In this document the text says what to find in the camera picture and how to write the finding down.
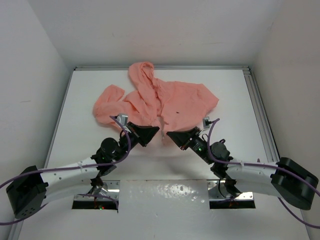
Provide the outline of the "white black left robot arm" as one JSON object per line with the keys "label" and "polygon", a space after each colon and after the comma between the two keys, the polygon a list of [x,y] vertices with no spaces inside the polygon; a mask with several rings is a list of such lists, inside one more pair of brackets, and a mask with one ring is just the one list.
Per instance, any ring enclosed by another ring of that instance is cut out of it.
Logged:
{"label": "white black left robot arm", "polygon": [[76,163],[57,168],[27,167],[12,178],[6,193],[15,219],[26,219],[46,204],[71,195],[88,195],[103,182],[136,146],[146,147],[159,131],[158,126],[128,122],[119,140],[105,138],[96,153]]}

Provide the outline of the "salmon pink hooded jacket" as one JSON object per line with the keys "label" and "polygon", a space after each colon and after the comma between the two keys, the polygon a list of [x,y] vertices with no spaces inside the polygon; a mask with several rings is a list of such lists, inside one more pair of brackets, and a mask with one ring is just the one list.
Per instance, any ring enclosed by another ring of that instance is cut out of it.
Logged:
{"label": "salmon pink hooded jacket", "polygon": [[155,77],[154,65],[136,62],[128,69],[135,90],[125,91],[112,84],[93,105],[93,116],[101,125],[116,127],[110,118],[126,114],[139,126],[159,127],[163,133],[187,131],[210,113],[219,99],[203,84],[163,81]]}

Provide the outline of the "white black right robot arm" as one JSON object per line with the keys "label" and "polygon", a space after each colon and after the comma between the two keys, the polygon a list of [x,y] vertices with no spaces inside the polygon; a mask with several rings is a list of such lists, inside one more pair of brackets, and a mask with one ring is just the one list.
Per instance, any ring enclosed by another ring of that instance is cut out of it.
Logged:
{"label": "white black right robot arm", "polygon": [[209,144],[200,132],[194,127],[169,131],[167,136],[181,150],[191,149],[210,165],[231,196],[253,192],[275,196],[301,210],[311,209],[319,180],[294,160],[282,157],[278,162],[243,162],[231,156],[224,139]]}

